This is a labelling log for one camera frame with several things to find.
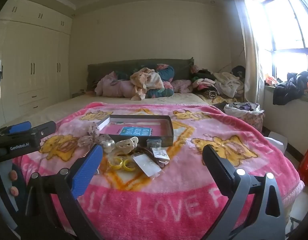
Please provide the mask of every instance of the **white wardrobe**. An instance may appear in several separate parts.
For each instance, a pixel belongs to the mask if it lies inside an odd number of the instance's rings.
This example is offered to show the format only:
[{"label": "white wardrobe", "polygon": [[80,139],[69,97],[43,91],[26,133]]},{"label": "white wardrobe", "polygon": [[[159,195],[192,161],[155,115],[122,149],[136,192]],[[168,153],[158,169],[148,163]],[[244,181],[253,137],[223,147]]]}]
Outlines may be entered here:
[{"label": "white wardrobe", "polygon": [[70,98],[72,19],[28,0],[0,12],[0,126]]}]

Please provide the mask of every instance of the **blue book cover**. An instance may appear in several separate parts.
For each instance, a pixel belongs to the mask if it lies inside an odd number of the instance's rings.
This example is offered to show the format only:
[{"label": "blue book cover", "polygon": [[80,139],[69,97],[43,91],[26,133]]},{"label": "blue book cover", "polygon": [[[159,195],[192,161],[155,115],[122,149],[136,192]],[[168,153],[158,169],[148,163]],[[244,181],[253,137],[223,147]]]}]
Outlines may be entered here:
[{"label": "blue book cover", "polygon": [[151,136],[152,128],[145,127],[123,127],[119,135]]}]

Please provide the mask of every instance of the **red bag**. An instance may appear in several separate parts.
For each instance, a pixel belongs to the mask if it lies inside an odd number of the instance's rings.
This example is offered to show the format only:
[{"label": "red bag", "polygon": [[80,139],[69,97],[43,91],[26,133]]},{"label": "red bag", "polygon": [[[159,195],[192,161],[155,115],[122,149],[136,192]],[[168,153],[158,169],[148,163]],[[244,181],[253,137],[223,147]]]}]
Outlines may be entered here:
[{"label": "red bag", "polygon": [[300,179],[308,186],[308,150],[298,167]]}]

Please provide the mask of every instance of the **screw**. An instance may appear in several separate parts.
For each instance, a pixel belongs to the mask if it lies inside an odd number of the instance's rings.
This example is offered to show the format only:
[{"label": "screw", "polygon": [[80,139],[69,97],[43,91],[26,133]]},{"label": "screw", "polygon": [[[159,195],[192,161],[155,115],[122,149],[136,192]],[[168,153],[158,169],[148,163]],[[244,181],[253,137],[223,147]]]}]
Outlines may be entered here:
[{"label": "screw", "polygon": [[37,172],[34,172],[32,175],[31,175],[31,178],[32,179],[36,179],[38,177],[38,173]]},{"label": "screw", "polygon": [[69,169],[68,169],[68,168],[63,168],[63,169],[61,169],[61,171],[60,171],[60,173],[61,173],[62,175],[66,175],[68,172],[69,172]]}]

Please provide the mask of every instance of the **window sill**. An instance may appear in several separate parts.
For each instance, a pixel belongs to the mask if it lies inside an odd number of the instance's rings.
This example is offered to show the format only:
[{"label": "window sill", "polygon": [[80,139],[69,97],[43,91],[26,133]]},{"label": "window sill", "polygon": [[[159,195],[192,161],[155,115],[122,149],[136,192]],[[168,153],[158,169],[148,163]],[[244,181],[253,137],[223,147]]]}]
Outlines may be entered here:
[{"label": "window sill", "polygon": [[[270,92],[274,92],[275,87],[265,86],[265,89]],[[299,100],[308,102],[308,96],[302,96]]]}]

